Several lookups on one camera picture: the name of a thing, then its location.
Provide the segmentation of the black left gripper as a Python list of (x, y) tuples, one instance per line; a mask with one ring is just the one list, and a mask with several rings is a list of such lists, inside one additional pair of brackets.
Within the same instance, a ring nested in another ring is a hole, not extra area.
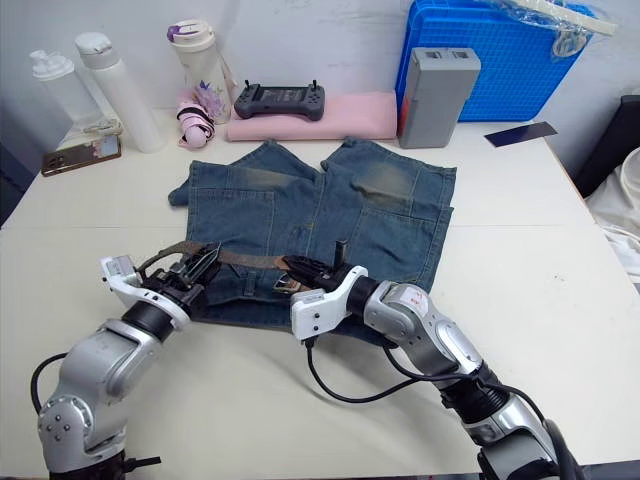
[(180, 258), (168, 268), (155, 267), (160, 259), (143, 264), (143, 301), (174, 320), (199, 317), (205, 309), (205, 287), (221, 269), (220, 244), (179, 242)]

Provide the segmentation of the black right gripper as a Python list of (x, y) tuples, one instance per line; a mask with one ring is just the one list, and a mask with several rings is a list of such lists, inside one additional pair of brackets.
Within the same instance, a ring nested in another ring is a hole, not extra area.
[(352, 264), (346, 261), (349, 242), (337, 240), (335, 242), (332, 264), (299, 255), (285, 255), (282, 261), (288, 267), (288, 274), (300, 284), (300, 291), (321, 288), (326, 292), (336, 290), (344, 281)]

